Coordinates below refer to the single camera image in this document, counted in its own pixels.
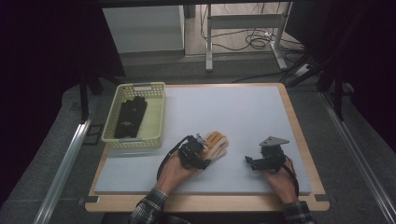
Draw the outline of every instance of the black glove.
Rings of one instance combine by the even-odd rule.
[[[132,101],[127,100],[122,103],[114,138],[136,138],[147,106],[148,103],[141,96],[136,96]]]

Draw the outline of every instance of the metal stand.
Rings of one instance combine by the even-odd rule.
[[[247,28],[278,28],[275,41],[271,48],[281,70],[287,66],[279,50],[279,42],[289,16],[291,2],[288,2],[282,14],[266,15],[220,15],[212,16],[211,5],[207,5],[207,40],[206,40],[206,71],[213,71],[212,30],[247,29]]]

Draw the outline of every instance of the plastic basket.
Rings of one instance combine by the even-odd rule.
[[[114,138],[121,104],[135,96],[145,97],[148,102],[145,115],[136,138]],[[165,83],[131,83],[117,87],[110,112],[107,116],[102,141],[113,148],[157,148],[163,142],[163,113],[165,107]]]

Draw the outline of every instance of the black curtain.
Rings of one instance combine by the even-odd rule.
[[[396,152],[396,1],[373,1],[342,55],[351,102]]]
[[[99,74],[124,76],[102,9],[53,2],[2,1],[0,6],[1,203],[38,151],[64,92],[79,83],[79,74],[88,80]]]

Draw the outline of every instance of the left hand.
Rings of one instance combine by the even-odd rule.
[[[176,151],[169,157],[169,160],[163,167],[160,178],[154,188],[169,195],[175,187],[182,184],[197,171],[198,169],[195,167],[189,169],[183,168],[178,152]]]

